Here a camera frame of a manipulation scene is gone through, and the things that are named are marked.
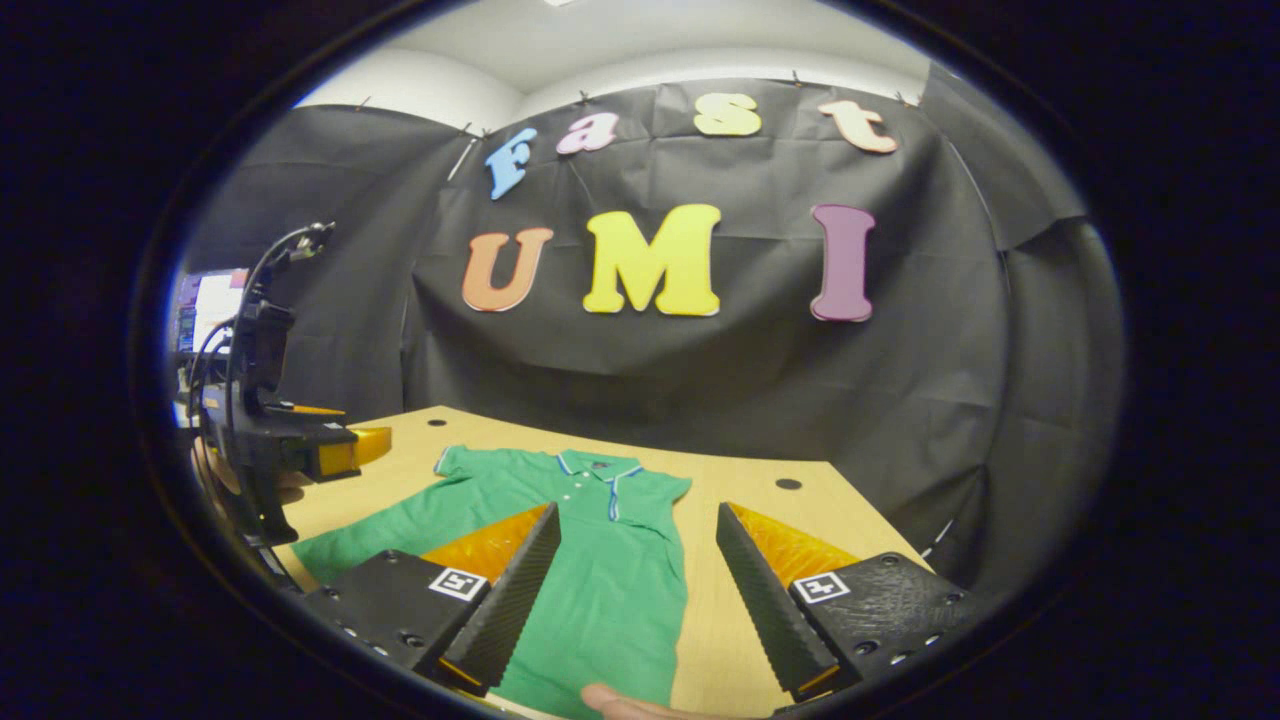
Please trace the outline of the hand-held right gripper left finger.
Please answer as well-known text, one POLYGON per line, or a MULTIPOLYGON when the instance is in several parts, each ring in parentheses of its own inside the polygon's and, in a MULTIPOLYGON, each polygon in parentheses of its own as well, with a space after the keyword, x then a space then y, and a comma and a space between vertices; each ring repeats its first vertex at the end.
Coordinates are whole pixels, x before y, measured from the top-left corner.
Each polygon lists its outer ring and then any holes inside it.
POLYGON ((424 555, 383 550, 303 596, 370 652, 453 691, 500 684, 561 546, 543 503, 424 555))

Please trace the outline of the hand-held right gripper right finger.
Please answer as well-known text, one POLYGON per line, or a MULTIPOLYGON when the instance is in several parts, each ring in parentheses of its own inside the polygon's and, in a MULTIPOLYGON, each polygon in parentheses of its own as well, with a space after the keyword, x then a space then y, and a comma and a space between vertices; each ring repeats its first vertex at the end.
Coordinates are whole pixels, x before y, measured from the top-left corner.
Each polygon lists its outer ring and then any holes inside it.
POLYGON ((868 559, 740 503, 716 541, 780 688, 797 703, 861 693, 942 653, 979 600, 897 552, 868 559))

